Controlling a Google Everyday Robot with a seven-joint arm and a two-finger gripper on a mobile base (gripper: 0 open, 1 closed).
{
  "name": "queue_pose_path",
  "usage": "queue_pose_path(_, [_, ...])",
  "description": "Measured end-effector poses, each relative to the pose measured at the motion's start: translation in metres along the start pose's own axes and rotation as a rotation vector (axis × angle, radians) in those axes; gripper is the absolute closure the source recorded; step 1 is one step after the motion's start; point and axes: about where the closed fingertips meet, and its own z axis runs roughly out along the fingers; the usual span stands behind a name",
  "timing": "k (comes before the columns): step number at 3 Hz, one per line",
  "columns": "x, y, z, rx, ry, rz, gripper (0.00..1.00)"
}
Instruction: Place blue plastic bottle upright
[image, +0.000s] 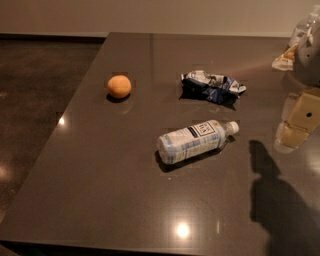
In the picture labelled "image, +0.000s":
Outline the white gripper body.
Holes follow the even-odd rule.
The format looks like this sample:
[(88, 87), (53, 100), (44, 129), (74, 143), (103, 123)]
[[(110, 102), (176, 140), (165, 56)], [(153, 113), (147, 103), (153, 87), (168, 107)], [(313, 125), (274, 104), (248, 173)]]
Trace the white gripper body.
[(320, 31), (310, 29), (295, 53), (294, 77), (302, 84), (320, 86)]

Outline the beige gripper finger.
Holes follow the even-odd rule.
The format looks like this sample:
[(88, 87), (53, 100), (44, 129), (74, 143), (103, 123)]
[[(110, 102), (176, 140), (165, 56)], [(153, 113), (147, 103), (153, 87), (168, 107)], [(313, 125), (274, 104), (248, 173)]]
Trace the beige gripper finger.
[(294, 69), (296, 50), (297, 44), (289, 47), (273, 61), (272, 68), (279, 71), (292, 71)]
[(300, 94), (290, 93), (276, 136), (276, 149), (297, 149), (320, 125), (320, 89), (307, 88)]

